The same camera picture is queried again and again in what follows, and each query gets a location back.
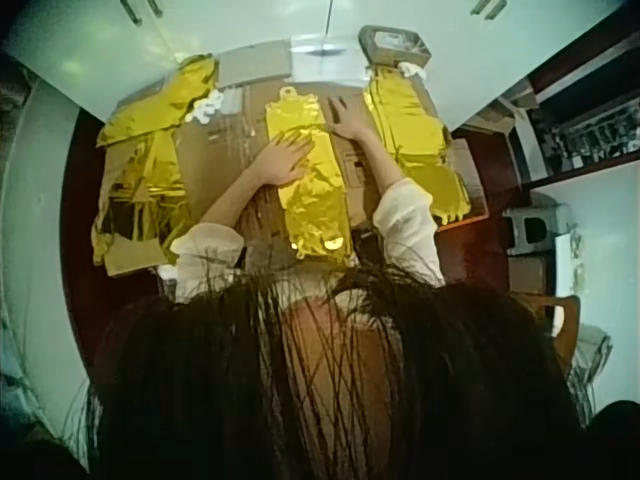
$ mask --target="dark hair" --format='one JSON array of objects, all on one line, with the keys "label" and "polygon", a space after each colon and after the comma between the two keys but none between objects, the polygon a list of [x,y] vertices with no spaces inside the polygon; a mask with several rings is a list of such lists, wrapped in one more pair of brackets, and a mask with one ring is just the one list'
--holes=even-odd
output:
[{"label": "dark hair", "polygon": [[[576,409],[551,339],[516,299],[435,288],[390,266],[349,269],[327,296],[349,292],[363,294],[336,319],[342,347],[335,335],[324,344],[339,365],[328,407],[311,392],[313,369],[293,372],[303,347],[268,276],[238,276],[185,304],[155,298],[130,308],[92,375],[91,472],[422,478],[572,460]],[[385,346],[383,451],[353,381],[371,366],[348,333],[360,328]]]}]

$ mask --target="chair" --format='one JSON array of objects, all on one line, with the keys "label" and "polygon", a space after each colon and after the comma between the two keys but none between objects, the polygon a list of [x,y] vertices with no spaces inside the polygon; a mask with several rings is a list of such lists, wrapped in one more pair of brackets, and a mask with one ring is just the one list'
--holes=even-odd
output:
[{"label": "chair", "polygon": [[580,299],[576,295],[563,298],[529,293],[516,293],[515,295],[529,306],[539,318],[544,318],[545,307],[559,307],[563,309],[563,322],[560,326],[559,333],[553,340],[553,345],[558,354],[560,367],[565,377],[568,376],[578,343]]}]

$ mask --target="person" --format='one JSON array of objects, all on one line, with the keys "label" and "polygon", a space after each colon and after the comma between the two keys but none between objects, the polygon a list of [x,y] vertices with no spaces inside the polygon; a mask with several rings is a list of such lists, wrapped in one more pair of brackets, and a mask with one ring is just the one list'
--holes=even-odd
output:
[{"label": "person", "polygon": [[446,284],[431,198],[332,99],[381,193],[384,262],[234,268],[262,185],[304,175],[278,137],[174,241],[177,301],[114,321],[91,372],[92,475],[423,478],[577,464],[582,430],[543,325],[507,294]]}]

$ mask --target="gold foil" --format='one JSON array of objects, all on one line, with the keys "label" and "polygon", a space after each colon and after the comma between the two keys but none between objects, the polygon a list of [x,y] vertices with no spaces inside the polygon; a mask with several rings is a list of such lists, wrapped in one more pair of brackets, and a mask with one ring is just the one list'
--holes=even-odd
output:
[{"label": "gold foil", "polygon": [[266,119],[270,138],[300,132],[315,143],[303,160],[308,173],[278,190],[292,248],[298,258],[315,255],[345,262],[352,253],[346,188],[318,98],[285,87],[280,100],[266,106]]},{"label": "gold foil", "polygon": [[168,261],[171,242],[193,221],[173,143],[192,101],[213,88],[211,57],[186,60],[158,94],[117,110],[98,136],[98,146],[111,148],[131,138],[136,148],[120,173],[103,185],[91,239],[94,263],[103,263],[115,234],[133,241],[159,239]]},{"label": "gold foil", "polygon": [[116,110],[98,135],[98,146],[180,125],[194,100],[213,89],[215,60],[196,56],[185,60],[161,92]]},{"label": "gold foil", "polygon": [[443,225],[469,213],[464,184],[442,162],[447,148],[444,125],[427,115],[411,82],[395,69],[379,67],[364,97],[387,151],[432,195],[431,213]]}]

